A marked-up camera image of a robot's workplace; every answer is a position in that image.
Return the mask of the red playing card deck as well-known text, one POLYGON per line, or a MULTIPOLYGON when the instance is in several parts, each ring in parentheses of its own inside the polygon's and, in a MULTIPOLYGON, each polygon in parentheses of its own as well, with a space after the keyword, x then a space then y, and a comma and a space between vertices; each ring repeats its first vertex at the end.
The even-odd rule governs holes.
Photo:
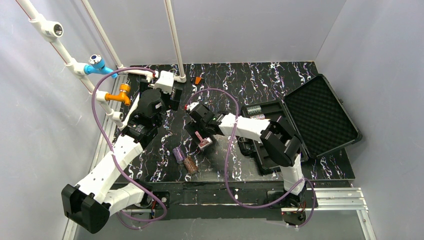
POLYGON ((210 137, 203 138, 198 131, 195 132, 195 135, 197 136, 197 138, 200 141, 199 144, 198 144, 198 148, 201 151, 204 151, 207 147, 209 147, 213 143, 213 141, 210 137))

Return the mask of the purple poker chip stack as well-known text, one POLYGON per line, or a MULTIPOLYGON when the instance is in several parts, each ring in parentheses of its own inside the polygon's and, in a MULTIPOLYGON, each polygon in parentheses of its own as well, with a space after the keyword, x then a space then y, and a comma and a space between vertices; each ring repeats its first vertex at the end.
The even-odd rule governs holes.
POLYGON ((176 162, 178 164, 183 164, 184 163, 184 160, 186 159, 186 155, 185 155, 184 151, 179 146, 175 147, 172 150, 172 153, 173 153, 173 155, 174 155, 174 157, 176 159, 176 162))

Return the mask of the orange black poker chip stack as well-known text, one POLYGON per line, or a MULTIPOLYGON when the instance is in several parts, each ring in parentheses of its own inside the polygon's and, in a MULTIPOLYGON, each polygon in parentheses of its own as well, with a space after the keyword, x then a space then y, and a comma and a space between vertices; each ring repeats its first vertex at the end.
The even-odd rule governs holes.
POLYGON ((190 175, 193 175, 199 171, 199 168, 197 167, 196 163, 192 160, 190 156, 188 156, 187 158, 183 160, 183 164, 190 175))

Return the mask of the black poker set case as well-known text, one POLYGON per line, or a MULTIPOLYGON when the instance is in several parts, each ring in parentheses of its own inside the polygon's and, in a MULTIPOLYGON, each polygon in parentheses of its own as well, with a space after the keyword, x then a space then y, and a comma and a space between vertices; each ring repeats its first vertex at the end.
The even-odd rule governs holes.
POLYGON ((333 155, 362 139, 362 133, 346 111, 342 100, 323 74, 313 77, 282 100, 241 107, 240 115, 250 118, 247 107, 260 106, 265 119, 282 116, 302 139, 301 161, 333 155))

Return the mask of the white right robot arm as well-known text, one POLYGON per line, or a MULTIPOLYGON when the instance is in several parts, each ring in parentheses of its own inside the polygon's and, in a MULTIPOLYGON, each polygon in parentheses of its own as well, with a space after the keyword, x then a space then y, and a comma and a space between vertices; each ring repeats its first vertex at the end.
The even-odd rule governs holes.
POLYGON ((260 143, 267 156, 279 165, 284 190, 290 197, 302 197, 306 191, 301 168, 302 141, 282 116, 277 119, 254 119, 219 111, 212 112, 204 104, 185 106, 191 121, 185 126, 193 139, 214 135, 242 137, 260 143))

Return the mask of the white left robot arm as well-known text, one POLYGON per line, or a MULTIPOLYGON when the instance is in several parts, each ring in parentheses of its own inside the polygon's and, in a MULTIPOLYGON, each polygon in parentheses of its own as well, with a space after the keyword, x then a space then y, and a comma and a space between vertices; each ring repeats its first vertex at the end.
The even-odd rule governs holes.
POLYGON ((141 203, 151 195, 151 187, 132 180, 126 186, 112 186, 132 160, 157 136, 168 110, 178 110, 182 88, 164 87, 140 89, 126 118, 126 126, 110 150, 96 167, 75 185, 67 184, 61 191, 64 215, 88 232, 99 232, 110 216, 128 206, 141 203))

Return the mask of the small orange black clip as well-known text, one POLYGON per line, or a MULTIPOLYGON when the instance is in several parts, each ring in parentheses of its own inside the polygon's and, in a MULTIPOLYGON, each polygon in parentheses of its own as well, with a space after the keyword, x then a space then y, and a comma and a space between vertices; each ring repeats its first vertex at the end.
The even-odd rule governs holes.
POLYGON ((204 84, 205 79, 203 77, 196 76, 196 77, 191 77, 190 82, 195 86, 199 86, 204 84))

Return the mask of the orange plastic faucet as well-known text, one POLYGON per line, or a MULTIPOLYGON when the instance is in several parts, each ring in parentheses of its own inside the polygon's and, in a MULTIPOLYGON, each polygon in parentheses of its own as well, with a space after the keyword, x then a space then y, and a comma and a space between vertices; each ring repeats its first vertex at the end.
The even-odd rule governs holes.
POLYGON ((128 97, 128 93, 130 92, 131 87, 127 83, 122 83, 119 86, 119 93, 116 95, 112 95, 110 93, 106 93, 104 99, 106 101, 116 101, 124 103, 125 106, 131 105, 131 99, 128 97))

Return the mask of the blue plastic faucet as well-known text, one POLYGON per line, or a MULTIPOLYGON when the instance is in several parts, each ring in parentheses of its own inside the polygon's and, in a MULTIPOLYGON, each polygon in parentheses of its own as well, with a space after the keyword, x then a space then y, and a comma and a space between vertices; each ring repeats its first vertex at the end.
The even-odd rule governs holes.
POLYGON ((84 73, 86 75, 90 74, 99 74, 99 75, 107 75, 113 72, 113 70, 109 67, 106 67, 106 63, 101 55, 93 54, 89 57, 88 65, 84 68, 84 73))

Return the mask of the white pvc pipe frame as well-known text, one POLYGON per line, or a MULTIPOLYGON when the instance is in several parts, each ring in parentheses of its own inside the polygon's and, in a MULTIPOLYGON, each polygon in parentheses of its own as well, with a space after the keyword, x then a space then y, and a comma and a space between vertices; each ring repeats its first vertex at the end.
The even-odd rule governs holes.
MULTIPOLYGON (((116 95, 105 91, 96 90, 95 86, 88 78, 90 74, 110 74, 113 78, 118 77, 117 73, 113 73, 110 68, 106 67, 105 61, 101 55, 91 55, 88 63, 78 62, 70 55, 70 53, 66 50, 60 41, 60 38, 64 35, 64 28, 60 22, 47 20, 41 13, 37 11, 37 9, 29 0, 18 0, 17 4, 27 15, 28 21, 33 25, 37 32, 44 38, 46 42, 50 43, 56 53, 61 57, 65 67, 81 81, 81 83, 88 90, 89 94, 95 97, 95 100, 104 109, 107 117, 116 124, 119 130, 122 130, 127 125, 129 119, 124 118, 122 112, 113 110, 109 106, 109 102, 116 101, 124 103, 125 105, 129 105, 129 86, 122 84, 119 88, 118 94, 116 95)), ((182 62, 181 50, 171 1, 166 0, 164 5, 171 30, 172 41, 176 51, 179 74, 173 74, 168 71, 158 72, 134 69, 130 67, 125 68, 125 71, 130 74, 145 76, 146 80, 148 83, 152 84, 153 88, 160 88, 165 93, 169 94, 172 91, 174 82, 185 83, 187 81, 187 77, 184 72, 184 65, 182 62)))

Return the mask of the aluminium rail frame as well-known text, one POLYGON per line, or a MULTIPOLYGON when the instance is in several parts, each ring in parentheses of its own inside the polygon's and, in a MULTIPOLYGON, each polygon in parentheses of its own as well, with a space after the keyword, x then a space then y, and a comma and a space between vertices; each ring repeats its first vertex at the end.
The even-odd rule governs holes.
MULTIPOLYGON (((145 90, 147 88, 153 88, 152 83, 142 79, 139 89, 145 90)), ((190 97, 187 104, 194 102, 198 101, 190 97)), ((214 104, 204 105, 214 113, 218 112, 214 104)), ((255 154, 257 156, 272 161, 263 145, 256 141, 237 136, 222 137, 229 137, 231 141, 245 139, 256 148, 255 154)), ((274 164, 281 172, 279 165, 274 164)), ((289 196, 288 191, 284 189, 283 177, 277 181, 229 182, 228 171, 224 170, 223 182, 147 183, 142 180, 135 180, 151 187, 152 193, 146 194, 142 202, 136 204, 150 207, 152 210, 162 207, 162 215, 155 217, 157 221, 178 217, 212 218, 218 215, 218 210, 224 210, 224 216, 228 218, 235 218, 236 212, 241 209, 260 209, 262 213, 275 213, 277 210, 281 210, 284 221, 288 225, 298 227, 304 226, 306 223, 305 220, 299 220, 299 214, 304 214, 309 210, 354 210, 364 212, 368 209, 362 191, 359 188, 321 188, 315 180, 307 179, 306 172, 302 168, 301 170, 305 179, 305 192, 302 197, 289 196)))

